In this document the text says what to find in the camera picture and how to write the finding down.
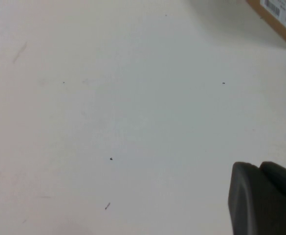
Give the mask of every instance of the black plastic object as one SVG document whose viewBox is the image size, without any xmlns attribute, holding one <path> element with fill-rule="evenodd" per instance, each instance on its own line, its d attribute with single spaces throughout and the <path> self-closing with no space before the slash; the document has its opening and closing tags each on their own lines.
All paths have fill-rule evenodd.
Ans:
<svg viewBox="0 0 286 235">
<path fill-rule="evenodd" d="M 234 235 L 286 235 L 286 169 L 235 163 L 228 205 Z"/>
</svg>

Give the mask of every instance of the white table surface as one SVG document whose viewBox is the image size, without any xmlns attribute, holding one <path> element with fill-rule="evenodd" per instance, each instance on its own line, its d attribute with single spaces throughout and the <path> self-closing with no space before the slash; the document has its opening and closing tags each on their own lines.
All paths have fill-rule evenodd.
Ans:
<svg viewBox="0 0 286 235">
<path fill-rule="evenodd" d="M 230 235 L 235 161 L 286 167 L 243 0 L 0 0 L 0 235 Z"/>
</svg>

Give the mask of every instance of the barcode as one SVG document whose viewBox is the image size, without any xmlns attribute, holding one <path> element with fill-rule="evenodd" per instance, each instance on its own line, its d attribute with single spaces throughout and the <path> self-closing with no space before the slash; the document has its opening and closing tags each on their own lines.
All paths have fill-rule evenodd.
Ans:
<svg viewBox="0 0 286 235">
<path fill-rule="evenodd" d="M 277 17 L 280 16 L 280 9 L 271 3 L 269 0 L 264 0 L 264 4 L 271 10 L 273 14 L 275 14 Z"/>
</svg>

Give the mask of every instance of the cardboard box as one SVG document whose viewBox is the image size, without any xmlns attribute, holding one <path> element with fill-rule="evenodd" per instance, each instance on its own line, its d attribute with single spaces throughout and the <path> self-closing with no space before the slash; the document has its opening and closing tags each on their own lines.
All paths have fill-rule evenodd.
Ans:
<svg viewBox="0 0 286 235">
<path fill-rule="evenodd" d="M 247 2 L 286 40 L 286 0 L 247 0 Z"/>
</svg>

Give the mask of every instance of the scratch mark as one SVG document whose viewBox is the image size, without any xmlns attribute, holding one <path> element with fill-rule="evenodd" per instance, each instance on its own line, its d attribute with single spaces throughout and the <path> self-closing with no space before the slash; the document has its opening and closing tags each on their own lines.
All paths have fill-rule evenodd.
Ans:
<svg viewBox="0 0 286 235">
<path fill-rule="evenodd" d="M 107 210 L 107 208 L 110 206 L 110 202 L 108 203 L 108 205 L 106 206 L 105 210 Z"/>
<path fill-rule="evenodd" d="M 22 52 L 24 52 L 24 50 L 26 49 L 26 46 L 27 46 L 27 42 L 25 42 L 25 44 L 23 45 L 23 47 L 20 48 L 18 54 L 15 56 L 15 58 L 14 58 L 13 61 L 12 61 L 13 64 L 18 60 L 18 58 L 19 58 L 19 56 L 22 54 Z"/>
<path fill-rule="evenodd" d="M 45 199 L 50 199 L 50 196 L 38 196 L 38 198 L 45 198 Z"/>
</svg>

